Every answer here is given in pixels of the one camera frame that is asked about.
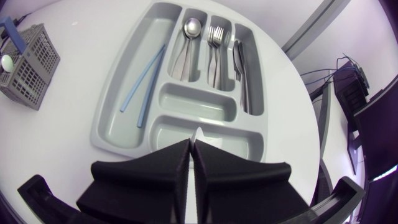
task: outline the spoon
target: spoon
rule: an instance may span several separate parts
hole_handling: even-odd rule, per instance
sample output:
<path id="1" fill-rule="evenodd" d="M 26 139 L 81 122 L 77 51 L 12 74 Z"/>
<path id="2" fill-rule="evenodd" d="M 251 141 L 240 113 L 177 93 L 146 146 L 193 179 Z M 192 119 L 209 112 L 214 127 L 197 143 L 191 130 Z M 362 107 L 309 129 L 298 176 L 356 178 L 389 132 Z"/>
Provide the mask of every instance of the spoon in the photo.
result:
<path id="1" fill-rule="evenodd" d="M 9 55 L 3 55 L 1 57 L 1 66 L 3 67 L 4 71 L 12 72 L 14 69 L 12 58 Z"/>
<path id="2" fill-rule="evenodd" d="M 198 19 L 190 18 L 184 23 L 183 34 L 186 40 L 182 48 L 182 51 L 177 58 L 177 61 L 174 66 L 174 71 L 172 74 L 173 77 L 183 82 L 189 82 L 192 40 L 198 37 L 200 35 L 200 32 L 201 32 L 201 24 Z"/>

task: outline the metal cutlery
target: metal cutlery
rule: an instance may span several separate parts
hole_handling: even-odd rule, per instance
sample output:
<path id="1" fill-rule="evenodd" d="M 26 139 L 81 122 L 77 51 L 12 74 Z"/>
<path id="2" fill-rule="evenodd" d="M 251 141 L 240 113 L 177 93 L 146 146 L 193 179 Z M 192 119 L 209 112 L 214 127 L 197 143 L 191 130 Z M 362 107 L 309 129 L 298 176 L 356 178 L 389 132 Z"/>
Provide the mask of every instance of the metal cutlery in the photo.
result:
<path id="1" fill-rule="evenodd" d="M 214 87 L 214 79 L 216 73 L 216 53 L 215 47 L 213 45 L 213 34 L 215 32 L 215 28 L 210 26 L 209 27 L 209 34 L 207 36 L 207 43 L 210 46 L 210 63 L 209 69 L 207 73 L 207 82 L 211 87 Z"/>
<path id="2" fill-rule="evenodd" d="M 223 41 L 224 29 L 210 26 L 207 42 L 210 46 L 210 63 L 208 69 L 208 83 L 213 88 L 221 90 L 221 44 Z"/>
<path id="3" fill-rule="evenodd" d="M 191 71 L 192 40 L 200 35 L 201 24 L 198 19 L 190 18 L 184 23 L 184 46 L 175 62 L 172 77 L 183 82 L 189 82 Z"/>
<path id="4" fill-rule="evenodd" d="M 241 60 L 241 54 L 239 52 L 239 42 L 235 40 L 234 48 L 233 48 L 233 57 L 234 57 L 234 69 L 236 73 L 236 79 L 241 83 L 241 107 L 243 111 L 247 111 L 246 109 L 246 85 L 244 83 L 244 70 Z"/>
<path id="5" fill-rule="evenodd" d="M 224 29 L 220 28 L 218 32 L 215 32 L 213 34 L 213 44 L 216 46 L 216 73 L 215 73 L 215 80 L 214 80 L 214 88 L 217 90 L 222 90 L 221 89 L 221 44 L 223 41 L 223 34 L 224 34 Z"/>
<path id="6" fill-rule="evenodd" d="M 241 107 L 243 111 L 251 114 L 250 97 L 248 92 L 248 76 L 246 73 L 246 61 L 243 54 L 243 45 L 235 40 L 233 47 L 234 70 L 236 79 L 241 83 Z"/>
<path id="7" fill-rule="evenodd" d="M 242 42 L 239 42 L 239 53 L 241 56 L 241 61 L 242 61 L 242 66 L 243 66 L 243 73 L 244 73 L 244 87 L 245 87 L 245 97 L 246 97 L 246 112 L 248 114 L 251 114 L 251 107 L 249 104 L 249 88 L 248 88 L 248 73 L 246 72 L 246 60 L 244 59 L 244 53 L 243 53 L 243 44 Z"/>

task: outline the utensil handle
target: utensil handle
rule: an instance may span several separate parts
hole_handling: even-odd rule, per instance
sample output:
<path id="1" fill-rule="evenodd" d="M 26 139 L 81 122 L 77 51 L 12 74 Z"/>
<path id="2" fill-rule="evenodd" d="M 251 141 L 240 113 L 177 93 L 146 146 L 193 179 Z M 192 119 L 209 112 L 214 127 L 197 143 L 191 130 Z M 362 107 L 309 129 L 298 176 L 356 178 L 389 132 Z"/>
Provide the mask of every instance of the utensil handle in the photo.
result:
<path id="1" fill-rule="evenodd" d="M 221 50 L 217 48 L 215 88 L 221 90 Z"/>
<path id="2" fill-rule="evenodd" d="M 250 96 L 249 96 L 249 88 L 248 88 L 248 76 L 246 74 L 246 69 L 244 70 L 244 95 L 246 97 L 245 102 L 246 102 L 246 110 L 248 114 L 251 114 L 251 108 L 250 108 Z"/>
<path id="3" fill-rule="evenodd" d="M 215 53 L 215 49 L 210 46 L 210 63 L 209 63 L 207 82 L 209 83 L 209 85 L 211 87 L 214 87 L 215 74 L 216 74 L 216 53 Z"/>
<path id="4" fill-rule="evenodd" d="M 192 40 L 189 40 L 187 56 L 185 57 L 184 68 L 182 70 L 181 81 L 189 82 L 190 73 L 191 73 L 191 49 L 192 49 Z"/>
<path id="5" fill-rule="evenodd" d="M 185 57 L 187 57 L 187 47 L 188 47 L 188 40 L 185 39 L 184 46 L 182 47 L 181 53 L 175 61 L 172 77 L 178 80 L 181 80 L 182 77 L 182 70 L 184 69 Z"/>
<path id="6" fill-rule="evenodd" d="M 5 28 L 8 36 L 17 47 L 19 53 L 23 54 L 26 49 L 26 44 L 22 37 L 19 35 L 14 23 L 9 16 L 0 19 L 0 27 Z"/>
<path id="7" fill-rule="evenodd" d="M 240 74 L 240 83 L 241 83 L 241 107 L 244 112 L 248 112 L 246 108 L 246 84 L 244 81 L 244 75 Z"/>

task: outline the spoon bowl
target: spoon bowl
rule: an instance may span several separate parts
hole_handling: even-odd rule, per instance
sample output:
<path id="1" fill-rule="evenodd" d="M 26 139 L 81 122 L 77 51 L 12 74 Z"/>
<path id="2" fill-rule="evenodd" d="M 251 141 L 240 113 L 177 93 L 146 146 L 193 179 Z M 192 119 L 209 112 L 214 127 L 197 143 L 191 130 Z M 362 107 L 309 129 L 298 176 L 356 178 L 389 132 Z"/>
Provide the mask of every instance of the spoon bowl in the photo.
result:
<path id="1" fill-rule="evenodd" d="M 184 24 L 184 34 L 189 39 L 194 39 L 199 36 L 201 31 L 200 21 L 196 18 L 188 19 Z"/>

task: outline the white ball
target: white ball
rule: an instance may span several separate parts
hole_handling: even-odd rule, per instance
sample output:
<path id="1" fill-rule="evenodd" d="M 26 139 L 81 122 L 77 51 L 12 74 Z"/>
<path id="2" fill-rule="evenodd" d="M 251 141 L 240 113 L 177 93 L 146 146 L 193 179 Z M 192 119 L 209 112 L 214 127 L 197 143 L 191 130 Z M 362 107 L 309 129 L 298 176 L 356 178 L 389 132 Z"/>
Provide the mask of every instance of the white ball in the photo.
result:
<path id="1" fill-rule="evenodd" d="M 12 58 L 9 55 L 3 55 L 1 57 L 1 66 L 3 67 L 4 71 L 12 72 L 14 69 Z"/>

